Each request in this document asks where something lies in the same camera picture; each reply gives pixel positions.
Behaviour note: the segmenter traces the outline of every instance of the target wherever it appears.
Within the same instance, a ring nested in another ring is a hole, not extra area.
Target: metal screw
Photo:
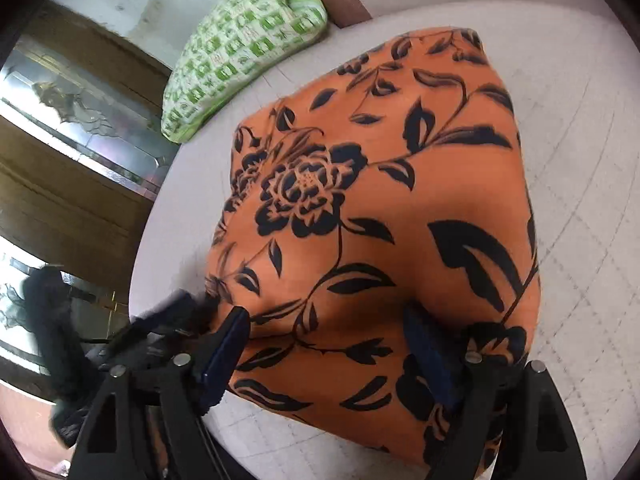
[[[117,378],[124,375],[124,372],[126,371],[127,367],[123,365],[115,365],[114,367],[111,367],[111,370],[109,370],[109,374],[111,375],[111,377]]]
[[[542,361],[535,360],[531,362],[531,369],[535,373],[541,374],[546,370],[546,365]]]
[[[478,352],[469,351],[465,354],[465,361],[473,365],[477,365],[482,362],[482,355]]]
[[[191,361],[191,356],[189,354],[178,354],[174,357],[174,365],[176,366],[184,366],[189,364]]]

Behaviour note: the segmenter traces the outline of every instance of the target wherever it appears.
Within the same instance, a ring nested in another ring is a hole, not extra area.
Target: green and white checkered pillow
[[[162,100],[162,134],[186,142],[262,72],[325,30],[320,0],[222,0],[191,36]]]

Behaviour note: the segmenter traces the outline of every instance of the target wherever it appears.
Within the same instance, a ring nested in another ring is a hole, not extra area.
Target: green pillow trim
[[[222,0],[191,36],[162,101],[162,134],[186,142],[241,89],[317,41],[321,0]]]

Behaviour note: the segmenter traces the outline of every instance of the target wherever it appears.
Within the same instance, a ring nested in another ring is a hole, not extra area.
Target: green pillow
[[[162,134],[186,142],[262,72],[326,28],[320,0],[222,0],[202,20],[169,78]]]

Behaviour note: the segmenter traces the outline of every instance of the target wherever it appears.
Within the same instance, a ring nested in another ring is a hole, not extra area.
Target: orange fabric
[[[244,120],[207,291],[252,316],[230,389],[429,463],[450,417],[402,334],[418,301],[524,358],[535,232],[511,99],[468,29],[393,38]],[[499,434],[490,436],[492,458]]]

